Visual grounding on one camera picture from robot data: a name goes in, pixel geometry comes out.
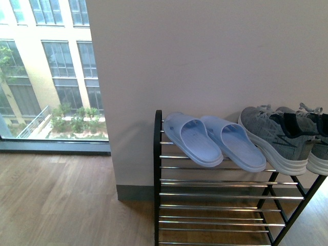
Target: gray sneaker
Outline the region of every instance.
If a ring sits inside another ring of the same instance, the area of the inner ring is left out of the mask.
[[[295,114],[273,112],[270,106],[247,107],[238,123],[278,172],[291,176],[306,172],[315,133],[301,131]]]
[[[328,114],[321,114],[322,108],[310,109],[300,103],[299,109],[304,111],[293,111],[287,107],[280,107],[286,113],[295,113],[300,129],[316,133],[317,142],[313,145],[309,154],[306,168],[316,174],[328,176]]]

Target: shoe rack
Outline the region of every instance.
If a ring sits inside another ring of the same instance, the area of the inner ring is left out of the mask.
[[[154,125],[154,228],[155,246],[278,246],[326,176],[318,175],[309,190],[298,177],[277,181],[278,172],[266,169],[257,177],[267,180],[244,181],[252,175],[232,164],[202,168],[165,140],[162,111]],[[194,173],[193,178],[177,178]],[[297,196],[279,195],[277,187],[293,187]],[[285,211],[289,202],[295,210]]]

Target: light blue slide sandal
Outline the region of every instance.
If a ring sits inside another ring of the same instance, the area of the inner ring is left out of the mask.
[[[201,120],[174,112],[164,120],[163,129],[166,136],[197,164],[211,168],[223,161],[220,148],[209,138]]]
[[[234,163],[249,172],[265,169],[265,156],[250,141],[242,126],[216,116],[203,116],[200,120],[205,124],[209,137]]]

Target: shoelace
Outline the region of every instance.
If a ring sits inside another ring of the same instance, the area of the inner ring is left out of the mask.
[[[300,105],[300,107],[299,107],[300,110],[296,111],[297,116],[306,117],[309,113],[321,114],[321,112],[322,112],[322,107],[316,107],[315,109],[311,109],[311,108],[307,107],[304,103],[300,103],[299,105]]]
[[[256,109],[260,111],[257,116],[261,118],[270,117],[273,114],[283,115],[283,112],[280,110],[273,111],[270,104],[258,106]]]

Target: white sneaker sole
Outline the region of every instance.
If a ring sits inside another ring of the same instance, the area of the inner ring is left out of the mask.
[[[309,161],[306,168],[312,172],[319,175],[328,176],[328,160],[323,160],[312,154],[309,154]]]
[[[240,116],[238,119],[238,123],[243,126]],[[267,141],[251,133],[246,128],[245,130],[253,144],[255,144],[263,152],[267,161],[276,169],[277,172],[289,176],[298,176],[306,172],[306,164],[308,164],[307,159],[288,160],[282,157]]]

